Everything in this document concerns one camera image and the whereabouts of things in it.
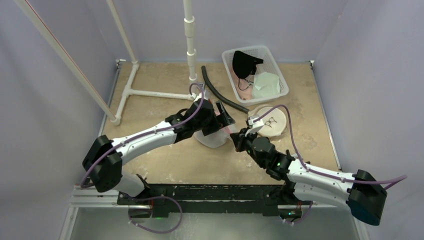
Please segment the pink-rimmed mesh laundry bag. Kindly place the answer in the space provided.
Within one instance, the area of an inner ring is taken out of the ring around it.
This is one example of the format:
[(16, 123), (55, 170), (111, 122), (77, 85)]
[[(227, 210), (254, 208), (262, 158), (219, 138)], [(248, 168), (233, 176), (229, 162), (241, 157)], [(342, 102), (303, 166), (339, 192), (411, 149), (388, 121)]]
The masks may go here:
[(226, 143), (228, 139), (230, 139), (230, 134), (236, 131), (236, 124), (229, 125), (220, 129), (219, 131), (212, 133), (208, 136), (204, 136), (202, 131), (196, 131), (194, 133), (194, 137), (197, 141), (208, 148), (218, 148)]

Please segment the pale green bra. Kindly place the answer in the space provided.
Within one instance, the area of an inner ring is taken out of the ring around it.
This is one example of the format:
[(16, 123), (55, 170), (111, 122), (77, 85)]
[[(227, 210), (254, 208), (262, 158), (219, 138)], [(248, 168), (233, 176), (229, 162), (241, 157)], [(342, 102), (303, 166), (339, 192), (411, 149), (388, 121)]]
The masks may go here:
[(251, 95), (253, 99), (268, 98), (279, 95), (281, 91), (278, 75), (263, 72), (254, 76)]

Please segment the black bra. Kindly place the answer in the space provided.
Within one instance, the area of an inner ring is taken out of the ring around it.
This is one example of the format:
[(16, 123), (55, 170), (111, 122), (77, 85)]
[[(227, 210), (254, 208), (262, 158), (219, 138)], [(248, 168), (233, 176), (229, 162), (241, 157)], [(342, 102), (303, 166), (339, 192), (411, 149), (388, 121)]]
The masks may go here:
[[(263, 64), (262, 58), (254, 57), (240, 50), (236, 50), (233, 54), (232, 69), (238, 78), (237, 88), (241, 91), (247, 90), (253, 85), (253, 81), (248, 80), (250, 75), (255, 75), (257, 72), (257, 65)], [(241, 80), (247, 83), (245, 88), (241, 88)]]

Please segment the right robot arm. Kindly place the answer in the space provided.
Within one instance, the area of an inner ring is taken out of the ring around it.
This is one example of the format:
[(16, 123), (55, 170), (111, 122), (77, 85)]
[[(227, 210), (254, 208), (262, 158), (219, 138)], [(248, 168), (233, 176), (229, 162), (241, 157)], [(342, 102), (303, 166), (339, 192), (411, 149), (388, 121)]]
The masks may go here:
[(381, 223), (387, 191), (367, 171), (338, 172), (311, 164), (278, 151), (267, 137), (246, 134), (246, 129), (230, 134), (237, 152), (246, 152), (271, 178), (284, 181), (280, 196), (288, 204), (320, 202), (349, 209), (352, 216), (372, 226)]

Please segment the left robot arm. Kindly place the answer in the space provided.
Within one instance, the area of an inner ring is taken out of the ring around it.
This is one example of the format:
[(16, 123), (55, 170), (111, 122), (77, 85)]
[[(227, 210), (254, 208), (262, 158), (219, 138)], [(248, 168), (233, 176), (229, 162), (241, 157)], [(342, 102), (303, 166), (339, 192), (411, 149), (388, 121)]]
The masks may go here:
[(190, 139), (197, 132), (215, 139), (219, 131), (235, 122), (220, 101), (212, 104), (198, 99), (141, 132), (114, 139), (97, 137), (82, 161), (85, 177), (99, 193), (117, 190), (142, 205), (149, 199), (148, 184), (139, 175), (125, 173), (124, 165), (151, 150)]

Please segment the pink bra in basket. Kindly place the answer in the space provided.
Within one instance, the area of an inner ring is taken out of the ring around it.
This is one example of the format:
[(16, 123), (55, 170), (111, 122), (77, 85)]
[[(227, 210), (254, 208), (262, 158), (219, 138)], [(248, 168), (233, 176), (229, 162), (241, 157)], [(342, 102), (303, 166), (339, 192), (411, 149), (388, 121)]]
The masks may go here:
[(251, 100), (252, 99), (252, 85), (245, 79), (239, 79), (233, 70), (230, 71), (231, 77), (241, 100)]

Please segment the white plastic basket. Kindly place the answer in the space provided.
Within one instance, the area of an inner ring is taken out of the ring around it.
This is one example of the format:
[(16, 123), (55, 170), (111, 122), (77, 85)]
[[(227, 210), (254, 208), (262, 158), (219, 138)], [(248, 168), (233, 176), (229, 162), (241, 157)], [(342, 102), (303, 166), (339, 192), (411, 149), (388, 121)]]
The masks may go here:
[[(242, 91), (238, 88), (238, 78), (234, 74), (233, 66), (232, 66), (234, 53), (236, 51), (240, 51), (249, 56), (256, 57), (263, 60), (263, 63), (259, 64), (256, 67), (256, 73), (257, 74), (270, 73), (270, 74), (277, 75), (279, 78), (279, 91), (277, 92), (277, 94), (274, 94), (271, 96), (258, 97), (258, 98), (251, 97), (250, 99), (246, 99), (245, 97), (242, 97), (240, 95)], [(252, 46), (245, 46), (245, 47), (239, 47), (239, 48), (226, 50), (221, 54), (221, 57), (222, 57), (232, 90), (236, 97), (236, 100), (241, 106), (247, 107), (247, 106), (262, 104), (266, 102), (271, 102), (289, 93), (289, 87), (280, 70), (280, 67), (275, 61), (270, 50), (265, 45), (252, 45)]]

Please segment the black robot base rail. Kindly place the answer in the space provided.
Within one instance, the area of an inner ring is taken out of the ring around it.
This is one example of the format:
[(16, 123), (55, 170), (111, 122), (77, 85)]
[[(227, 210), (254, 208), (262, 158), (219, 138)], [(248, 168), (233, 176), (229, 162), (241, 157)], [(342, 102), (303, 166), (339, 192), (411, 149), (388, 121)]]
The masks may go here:
[(151, 184), (136, 200), (120, 192), (118, 205), (146, 207), (154, 218), (170, 213), (261, 214), (287, 221), (299, 220), (308, 201), (294, 196), (294, 184)]

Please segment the white PVC pipe frame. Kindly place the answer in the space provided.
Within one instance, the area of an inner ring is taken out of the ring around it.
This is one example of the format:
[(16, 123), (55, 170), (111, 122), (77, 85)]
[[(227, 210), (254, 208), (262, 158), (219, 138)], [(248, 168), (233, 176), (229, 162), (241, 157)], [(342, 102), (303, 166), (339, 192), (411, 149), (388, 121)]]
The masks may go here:
[[(140, 68), (140, 63), (138, 62), (135, 51), (131, 45), (126, 29), (123, 25), (123, 22), (120, 18), (120, 15), (117, 11), (116, 5), (113, 0), (107, 0), (108, 9), (113, 17), (114, 23), (119, 31), (119, 34), (123, 40), (124, 46), (130, 56), (132, 63), (132, 68), (126, 85), (121, 94), (120, 102), (116, 113), (113, 113), (112, 110), (107, 106), (106, 102), (102, 99), (100, 94), (95, 90), (93, 85), (89, 82), (86, 75), (83, 73), (81, 68), (76, 64), (72, 59), (70, 54), (66, 51), (64, 46), (60, 41), (55, 37), (53, 32), (45, 24), (40, 15), (36, 12), (33, 6), (27, 0), (16, 0), (16, 5), (22, 10), (22, 12), (28, 17), (32, 22), (35, 28), (38, 30), (40, 35), (46, 40), (50, 47), (57, 53), (61, 60), (65, 63), (68, 69), (73, 73), (73, 75), (79, 80), (83, 87), (87, 90), (90, 96), (94, 99), (97, 105), (104, 111), (109, 120), (115, 125), (118, 126), (121, 123), (122, 115), (124, 111), (125, 104), (127, 99), (130, 96), (145, 96), (145, 97), (156, 97), (156, 98), (168, 98), (168, 99), (181, 99), (181, 100), (193, 100), (194, 94), (179, 94), (179, 93), (170, 93), (170, 92), (157, 92), (157, 91), (145, 91), (145, 90), (136, 90), (132, 88), (137, 71)], [(184, 33), (186, 36), (187, 42), (187, 65), (189, 69), (189, 83), (198, 83), (199, 78), (196, 73), (196, 54), (194, 37), (195, 37), (195, 17), (193, 15), (192, 2), (190, 0), (183, 1), (184, 9)]]

